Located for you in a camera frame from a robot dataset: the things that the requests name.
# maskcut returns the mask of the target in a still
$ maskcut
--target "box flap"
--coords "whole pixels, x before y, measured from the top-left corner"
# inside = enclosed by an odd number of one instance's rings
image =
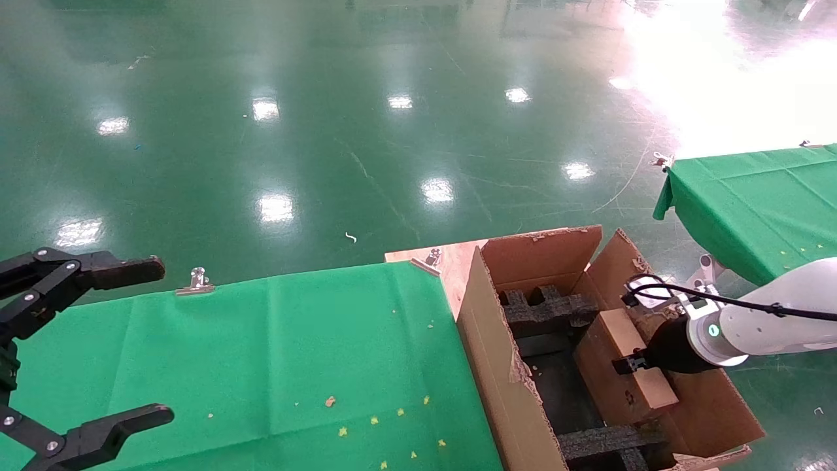
[[[645,422],[677,403],[659,368],[620,375],[613,360],[645,348],[624,309],[602,311],[578,342],[573,357],[599,415],[610,426]]]
[[[488,240],[482,257],[499,287],[532,278],[580,275],[601,240],[601,225],[509,235]]]
[[[604,303],[599,304],[598,308],[603,311],[624,308],[620,297],[625,294],[625,283],[631,276],[643,272],[650,272],[648,263],[628,236],[617,229],[587,269],[600,302]]]
[[[479,249],[471,262],[457,327],[506,469],[566,470]]]
[[[651,272],[650,266],[625,233],[617,230],[575,291],[595,294],[601,309],[622,308],[619,297],[625,282],[642,272]],[[629,315],[646,343],[665,321],[662,314],[641,318],[632,310]],[[666,374],[680,402],[660,422],[676,453],[709,458],[764,437],[762,426],[724,370]]]

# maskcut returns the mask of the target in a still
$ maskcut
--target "torn cardboard edge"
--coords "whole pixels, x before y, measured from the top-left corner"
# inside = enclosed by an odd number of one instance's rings
[[[590,262],[602,239],[601,226],[547,230],[490,239],[475,249],[458,326],[508,471],[566,469],[557,439],[528,368],[504,319],[497,287],[515,286],[527,294],[545,279],[559,280],[562,294],[586,294],[600,310],[622,308],[625,281],[650,266],[621,230]],[[644,341],[663,316],[631,320]],[[668,375],[680,402],[660,417],[673,451],[695,458],[679,470],[698,471],[740,459],[725,453],[764,436],[764,431],[723,370]]]

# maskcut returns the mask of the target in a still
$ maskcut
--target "metal binder clip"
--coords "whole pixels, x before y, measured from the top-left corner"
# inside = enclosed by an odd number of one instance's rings
[[[427,273],[430,273],[434,277],[438,277],[439,275],[442,274],[442,272],[440,272],[439,269],[436,268],[436,267],[439,265],[439,263],[441,261],[442,261],[442,249],[435,248],[435,249],[430,251],[430,253],[427,255],[427,258],[424,259],[424,261],[421,261],[418,258],[413,257],[413,259],[410,260],[410,263],[412,263],[416,267],[421,268],[422,270],[426,271]]]
[[[194,267],[192,269],[192,282],[189,286],[174,290],[178,296],[189,296],[190,294],[201,294],[204,292],[215,291],[215,285],[209,282],[209,277],[205,276],[206,270],[203,267]]]

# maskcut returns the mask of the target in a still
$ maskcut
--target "green table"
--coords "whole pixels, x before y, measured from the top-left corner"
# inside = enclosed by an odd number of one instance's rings
[[[176,412],[98,469],[502,470],[441,283],[407,262],[80,306],[19,344],[12,406],[54,430]],[[0,436],[0,469],[31,455]]]
[[[837,144],[678,160],[654,218],[671,206],[721,264],[766,284],[837,256]]]

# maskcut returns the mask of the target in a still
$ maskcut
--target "wooden board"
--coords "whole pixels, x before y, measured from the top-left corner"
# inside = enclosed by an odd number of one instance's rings
[[[660,416],[677,396],[659,368],[620,375],[613,360],[645,348],[623,309],[601,312],[575,351],[575,360],[599,414],[608,425],[629,425]]]
[[[431,249],[441,249],[442,260],[437,268],[442,272],[442,287],[444,288],[445,295],[448,297],[450,311],[454,314],[454,319],[457,319],[460,315],[460,308],[462,307],[462,297],[465,295],[465,284],[468,282],[468,273],[470,271],[471,260],[474,257],[474,249],[476,247],[482,248],[487,241],[488,239],[480,239],[478,241],[460,242],[459,244],[449,244],[447,246],[389,252],[384,254],[384,260],[387,262],[408,261],[414,257],[419,260],[424,260],[427,258]]]

